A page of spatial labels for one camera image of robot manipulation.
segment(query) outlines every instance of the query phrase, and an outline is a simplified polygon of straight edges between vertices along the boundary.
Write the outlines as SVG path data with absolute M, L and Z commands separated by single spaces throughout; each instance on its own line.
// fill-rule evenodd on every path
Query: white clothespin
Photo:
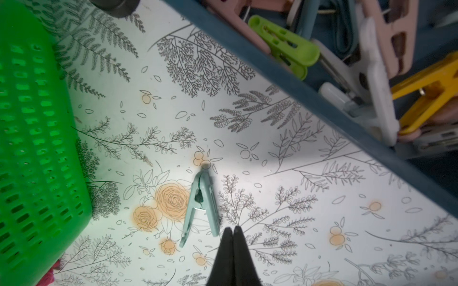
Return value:
M 374 137 L 388 146 L 393 146 L 397 141 L 399 122 L 394 114 L 393 96 L 377 44 L 374 19 L 371 17 L 363 19 L 359 29 L 361 61 L 356 63 L 357 66 L 348 67 L 339 59 L 331 61 L 331 69 L 336 71 L 335 74 L 338 76 L 336 80 L 343 82 L 342 85 L 349 90 L 349 95 L 330 83 L 323 84 L 319 93 Z M 323 50 L 329 64 L 329 59 L 332 57 L 329 55 L 332 53 L 326 47 Z M 365 83 L 361 83 L 360 78 L 365 78 Z M 350 99 L 354 96 L 360 97 L 365 104 L 357 106 Z
M 356 4 L 355 13 L 358 21 L 358 27 L 360 29 L 361 22 L 364 20 L 361 4 Z M 349 92 L 349 96 L 351 98 L 359 97 L 365 103 L 371 103 L 371 94 L 369 93 L 369 87 L 367 85 L 365 75 L 369 64 L 368 56 L 361 51 L 361 59 L 358 62 L 353 63 L 351 66 L 348 66 L 320 41 L 317 39 L 312 39 L 311 41 L 320 48 L 321 64 L 333 76 L 333 78 L 347 92 Z

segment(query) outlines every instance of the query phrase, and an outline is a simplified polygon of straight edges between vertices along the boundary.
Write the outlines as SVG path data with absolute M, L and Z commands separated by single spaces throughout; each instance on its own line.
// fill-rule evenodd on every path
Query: clothespin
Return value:
M 375 36 L 375 22 L 371 17 L 361 21 L 360 49 L 361 58 L 364 58 L 365 61 L 362 62 L 361 60 L 359 62 L 358 71 L 360 73 L 358 76 L 365 78 L 365 84 L 367 89 L 370 89 L 370 92 L 367 90 L 364 95 L 369 96 L 370 100 L 366 101 L 366 104 L 357 106 L 348 96 L 330 83 L 323 84 L 319 93 L 353 121 L 363 126 L 374 137 L 388 146 L 393 146 L 396 144 L 399 122 L 395 117 L 388 77 Z M 344 65 L 338 59 L 335 59 L 335 63 Z M 346 67 L 342 69 L 342 72 L 345 70 L 351 70 L 351 68 Z M 355 75 L 342 74 L 342 76 L 343 79 L 340 78 L 341 81 L 345 81 L 345 79 L 351 81 L 351 84 L 344 83 L 344 86 L 357 86 L 358 88 L 362 86 L 361 82 L 358 85 L 356 84 Z
M 373 17 L 388 78 L 403 75 L 412 67 L 419 0 L 390 0 L 388 23 L 378 0 L 359 0 L 364 15 Z
M 295 32 L 308 40 L 312 37 L 312 30 L 320 7 L 320 0 L 304 0 L 303 2 Z
M 360 23 L 364 19 L 361 4 L 356 5 L 355 13 L 360 27 Z M 351 98 L 359 97 L 365 103 L 370 104 L 372 99 L 366 78 L 366 71 L 370 61 L 369 55 L 361 53 L 361 59 L 348 66 L 320 41 L 312 39 L 311 42 L 320 49 L 320 62 L 323 67 L 346 90 L 349 96 Z
M 458 22 L 458 0 L 445 0 L 439 3 L 430 15 L 429 23 L 441 28 Z
M 358 23 L 354 0 L 304 0 L 297 28 L 291 23 L 291 30 L 303 38 L 310 39 L 317 14 L 333 11 L 334 46 L 340 58 L 352 54 L 358 45 Z
M 246 6 L 247 0 L 204 1 L 209 6 L 210 11 L 215 12 L 218 16 L 223 18 L 232 28 L 247 38 L 253 45 L 257 46 L 262 52 L 270 54 L 269 46 L 239 17 L 242 8 Z
M 188 239 L 191 229 L 192 219 L 196 210 L 205 210 L 207 212 L 208 222 L 212 229 L 214 237 L 219 235 L 219 218 L 216 206 L 213 186 L 210 182 L 210 176 L 205 170 L 197 173 L 191 185 L 188 208 L 186 210 L 185 223 L 183 224 L 183 235 L 181 236 L 180 247 L 183 247 Z
M 307 76 L 307 67 L 320 57 L 316 45 L 258 15 L 251 16 L 248 26 L 269 45 L 272 56 L 284 62 L 301 80 Z
M 294 0 L 251 0 L 250 6 L 275 12 L 288 12 Z
M 433 155 L 458 149 L 458 125 L 428 126 L 412 143 L 421 155 Z
M 400 119 L 399 135 L 417 130 L 458 93 L 458 51 L 395 85 L 393 99 L 421 90 L 420 97 Z

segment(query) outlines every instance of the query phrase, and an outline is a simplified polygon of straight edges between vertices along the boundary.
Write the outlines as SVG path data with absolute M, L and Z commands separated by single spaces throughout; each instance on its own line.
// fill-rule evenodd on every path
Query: green plastic basket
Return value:
M 0 286 L 32 286 L 91 217 L 65 83 L 47 32 L 0 0 Z

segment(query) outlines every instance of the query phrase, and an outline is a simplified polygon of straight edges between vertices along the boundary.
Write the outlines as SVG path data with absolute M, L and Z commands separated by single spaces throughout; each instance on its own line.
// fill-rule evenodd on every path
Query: red fabric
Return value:
M 54 269 L 58 269 L 59 266 L 60 266 L 60 260 L 54 263 L 51 269 L 49 269 L 48 272 L 46 272 L 46 274 L 38 282 L 37 286 L 48 286 L 49 284 L 54 282 Z

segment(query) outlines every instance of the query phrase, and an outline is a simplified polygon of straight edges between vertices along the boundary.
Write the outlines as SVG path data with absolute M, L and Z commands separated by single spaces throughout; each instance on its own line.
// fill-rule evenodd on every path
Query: pink clothespin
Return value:
M 245 36 L 253 45 L 257 46 L 262 52 L 270 54 L 270 48 L 261 37 L 255 33 L 239 17 L 242 8 L 246 6 L 248 0 L 205 0 L 209 10 L 215 12 L 223 18 L 229 25 Z
M 359 0 L 364 15 L 376 24 L 377 40 L 388 78 L 405 74 L 412 67 L 419 0 L 390 0 L 388 23 L 378 0 Z
M 251 0 L 251 7 L 276 12 L 288 12 L 294 0 Z

